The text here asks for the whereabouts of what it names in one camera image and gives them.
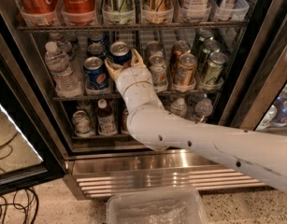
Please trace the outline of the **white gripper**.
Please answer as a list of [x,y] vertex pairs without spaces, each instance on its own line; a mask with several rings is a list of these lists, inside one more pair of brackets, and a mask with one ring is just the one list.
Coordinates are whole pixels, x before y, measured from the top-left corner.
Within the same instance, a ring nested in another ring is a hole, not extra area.
[[153,86],[151,73],[146,68],[144,61],[138,51],[131,48],[131,66],[123,70],[119,64],[113,63],[109,58],[105,59],[105,65],[110,77],[116,81],[116,87],[120,94],[124,94],[131,86],[143,83]]

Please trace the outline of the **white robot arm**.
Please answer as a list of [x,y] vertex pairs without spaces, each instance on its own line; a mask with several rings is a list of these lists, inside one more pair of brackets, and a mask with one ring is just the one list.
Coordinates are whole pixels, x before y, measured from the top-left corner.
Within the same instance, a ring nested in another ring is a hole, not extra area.
[[287,136],[193,122],[167,110],[153,88],[151,72],[136,49],[128,67],[105,59],[129,115],[127,129],[157,150],[178,147],[287,192]]

